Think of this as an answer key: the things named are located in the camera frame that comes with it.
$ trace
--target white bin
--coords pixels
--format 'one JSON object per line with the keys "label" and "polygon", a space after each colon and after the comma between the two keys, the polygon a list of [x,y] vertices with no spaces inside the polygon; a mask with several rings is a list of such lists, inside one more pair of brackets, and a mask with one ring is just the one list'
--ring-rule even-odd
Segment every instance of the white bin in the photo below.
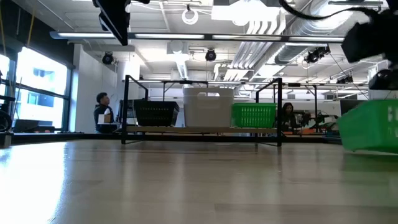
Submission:
{"label": "white bin", "polygon": [[232,89],[185,88],[186,127],[230,127],[234,102]]}

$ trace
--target person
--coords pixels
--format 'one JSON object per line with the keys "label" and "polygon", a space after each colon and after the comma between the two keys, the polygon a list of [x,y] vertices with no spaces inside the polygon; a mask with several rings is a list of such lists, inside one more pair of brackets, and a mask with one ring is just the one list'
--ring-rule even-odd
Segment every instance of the person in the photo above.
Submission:
{"label": "person", "polygon": [[95,121],[95,133],[96,134],[109,134],[115,130],[115,125],[112,124],[98,124],[98,116],[100,114],[105,114],[107,110],[111,115],[111,123],[114,123],[113,119],[113,110],[109,106],[110,99],[108,94],[106,93],[99,93],[97,95],[97,105],[95,106],[94,110],[94,121]]}
{"label": "person", "polygon": [[300,127],[296,122],[293,110],[292,103],[285,103],[282,107],[282,131],[294,131],[294,128]]}

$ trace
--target green basket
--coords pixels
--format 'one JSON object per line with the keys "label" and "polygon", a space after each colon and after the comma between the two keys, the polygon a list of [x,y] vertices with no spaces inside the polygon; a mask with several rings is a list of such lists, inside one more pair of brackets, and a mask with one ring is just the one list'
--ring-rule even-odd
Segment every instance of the green basket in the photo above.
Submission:
{"label": "green basket", "polygon": [[347,150],[398,153],[398,100],[370,100],[338,120]]}
{"label": "green basket", "polygon": [[272,128],[276,103],[234,103],[232,124],[239,128]]}

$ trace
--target woman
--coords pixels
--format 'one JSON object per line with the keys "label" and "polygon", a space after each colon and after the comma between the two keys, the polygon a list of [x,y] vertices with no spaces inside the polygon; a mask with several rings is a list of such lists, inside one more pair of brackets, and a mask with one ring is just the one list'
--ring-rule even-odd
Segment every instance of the woman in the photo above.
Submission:
{"label": "woman", "polygon": [[285,103],[282,107],[282,131],[294,131],[294,128],[299,127],[296,122],[296,117],[293,114],[293,110],[294,108],[291,103]]}

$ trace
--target dark hair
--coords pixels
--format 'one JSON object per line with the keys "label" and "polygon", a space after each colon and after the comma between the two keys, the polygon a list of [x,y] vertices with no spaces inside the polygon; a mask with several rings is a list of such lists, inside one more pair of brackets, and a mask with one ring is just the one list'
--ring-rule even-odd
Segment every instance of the dark hair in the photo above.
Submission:
{"label": "dark hair", "polygon": [[286,115],[286,108],[288,106],[292,107],[292,112],[290,112],[290,113],[293,113],[293,110],[294,110],[293,104],[292,103],[285,103],[284,106],[282,107],[282,112],[283,112],[284,115]]}
{"label": "dark hair", "polygon": [[104,98],[104,96],[107,96],[108,94],[106,93],[99,93],[97,95],[97,103],[101,103],[101,99]]}

